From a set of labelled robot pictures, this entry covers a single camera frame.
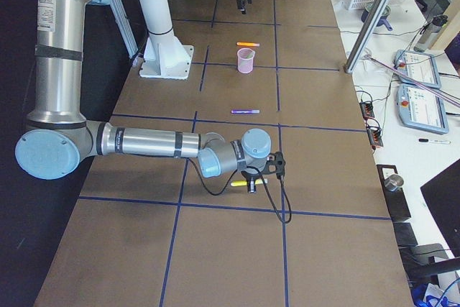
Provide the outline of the yellow highlighter pen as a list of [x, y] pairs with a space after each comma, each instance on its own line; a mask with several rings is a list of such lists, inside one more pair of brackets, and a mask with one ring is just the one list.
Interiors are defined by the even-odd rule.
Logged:
[[[268, 183], [268, 180], [266, 178], [264, 179], [258, 178], [254, 181], [255, 185], [262, 185], [263, 183]], [[231, 181], [230, 186], [231, 187], [248, 186], [248, 181], [247, 180], [234, 180], [234, 181]]]

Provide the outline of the orange highlighter pen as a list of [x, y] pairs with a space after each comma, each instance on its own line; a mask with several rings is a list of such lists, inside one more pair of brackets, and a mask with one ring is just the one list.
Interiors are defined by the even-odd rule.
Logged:
[[260, 44], [256, 42], [237, 42], [237, 46], [239, 47], [259, 47]]

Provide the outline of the purple highlighter pen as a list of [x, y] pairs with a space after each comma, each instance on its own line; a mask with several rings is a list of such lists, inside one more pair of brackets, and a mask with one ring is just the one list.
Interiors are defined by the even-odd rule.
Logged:
[[232, 109], [231, 114], [259, 114], [259, 109]]

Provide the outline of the lower orange connector board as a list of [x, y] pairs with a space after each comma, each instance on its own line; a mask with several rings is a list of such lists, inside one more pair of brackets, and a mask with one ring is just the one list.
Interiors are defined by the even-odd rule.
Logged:
[[382, 131], [380, 127], [367, 126], [367, 136], [372, 149], [383, 147]]

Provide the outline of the orange connector board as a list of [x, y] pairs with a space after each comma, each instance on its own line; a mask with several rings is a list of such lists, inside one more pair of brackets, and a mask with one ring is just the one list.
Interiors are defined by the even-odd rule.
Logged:
[[359, 106], [364, 119], [374, 118], [374, 106], [371, 101], [361, 101]]
[[380, 127], [367, 126], [367, 136], [372, 149], [383, 147], [382, 131]]

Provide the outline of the upper orange connector board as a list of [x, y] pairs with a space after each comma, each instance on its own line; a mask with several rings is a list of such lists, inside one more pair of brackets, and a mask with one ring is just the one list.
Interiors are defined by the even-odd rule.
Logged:
[[371, 101], [361, 101], [359, 106], [364, 119], [374, 118], [374, 106]]

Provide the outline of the small steel cup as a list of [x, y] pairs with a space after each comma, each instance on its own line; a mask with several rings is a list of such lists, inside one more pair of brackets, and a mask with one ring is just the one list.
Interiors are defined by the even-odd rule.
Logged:
[[404, 180], [398, 174], [391, 174], [384, 179], [383, 183], [386, 191], [395, 192], [403, 187]]

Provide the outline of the black box on desk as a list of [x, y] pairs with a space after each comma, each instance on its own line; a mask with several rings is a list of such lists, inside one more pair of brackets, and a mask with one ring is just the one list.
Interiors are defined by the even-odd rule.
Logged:
[[377, 164], [377, 172], [379, 174], [379, 179], [390, 218], [394, 222], [404, 222], [409, 220], [411, 214], [408, 203], [405, 199], [403, 188], [399, 187], [394, 191], [389, 191], [385, 186], [386, 179], [388, 179], [391, 175], [398, 174], [397, 168], [394, 165]]

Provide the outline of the lower teach pendant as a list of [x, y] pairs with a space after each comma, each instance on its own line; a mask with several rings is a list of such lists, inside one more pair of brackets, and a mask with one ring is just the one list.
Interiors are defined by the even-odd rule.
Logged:
[[402, 124], [435, 134], [447, 134], [449, 125], [443, 101], [422, 88], [402, 83], [397, 90], [397, 110]]

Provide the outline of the teach pendant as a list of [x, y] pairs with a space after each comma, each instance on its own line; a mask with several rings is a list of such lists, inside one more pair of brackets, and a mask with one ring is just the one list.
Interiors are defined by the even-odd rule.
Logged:
[[449, 125], [443, 101], [422, 88], [402, 83], [397, 90], [397, 110], [402, 124], [435, 134], [447, 134]]
[[441, 88], [441, 79], [434, 55], [424, 52], [397, 50], [394, 63], [396, 70], [409, 78], [430, 88]]

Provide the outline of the upper teach pendant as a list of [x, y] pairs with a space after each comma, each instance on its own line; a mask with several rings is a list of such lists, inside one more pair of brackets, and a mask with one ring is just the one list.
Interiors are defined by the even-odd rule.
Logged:
[[430, 88], [441, 88], [441, 79], [434, 55], [424, 52], [397, 50], [394, 63], [396, 70], [409, 78]]

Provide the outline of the black monitor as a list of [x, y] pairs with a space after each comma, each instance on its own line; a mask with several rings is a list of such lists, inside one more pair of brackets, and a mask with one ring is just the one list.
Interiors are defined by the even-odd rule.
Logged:
[[448, 248], [459, 256], [459, 165], [453, 164], [421, 187], [425, 203]]

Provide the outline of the grey water bottle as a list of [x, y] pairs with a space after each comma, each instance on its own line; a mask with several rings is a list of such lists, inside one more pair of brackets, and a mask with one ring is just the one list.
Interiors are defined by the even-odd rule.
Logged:
[[449, 17], [445, 14], [439, 14], [432, 18], [431, 22], [427, 24], [420, 39], [414, 46], [414, 51], [425, 52], [434, 42], [442, 27], [449, 21]]

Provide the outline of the blue plastic bag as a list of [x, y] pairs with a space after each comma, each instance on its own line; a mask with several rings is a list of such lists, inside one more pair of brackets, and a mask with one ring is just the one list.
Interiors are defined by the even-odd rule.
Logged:
[[451, 282], [444, 290], [441, 290], [437, 285], [431, 283], [419, 285], [411, 292], [413, 304], [418, 307], [459, 306], [459, 301], [454, 301], [449, 298], [449, 293], [453, 292], [454, 288], [458, 287], [458, 278]]

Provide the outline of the aluminium profile post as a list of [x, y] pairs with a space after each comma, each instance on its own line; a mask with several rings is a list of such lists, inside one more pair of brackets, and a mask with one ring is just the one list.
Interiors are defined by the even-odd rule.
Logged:
[[354, 46], [349, 54], [349, 57], [344, 66], [344, 71], [346, 73], [352, 74], [355, 67], [357, 66], [358, 60], [362, 56], [364, 49], [367, 47], [375, 27], [385, 10], [389, 0], [374, 0], [371, 10], [367, 15], [366, 20], [362, 26], [362, 29], [359, 33], [359, 36], [354, 43]]

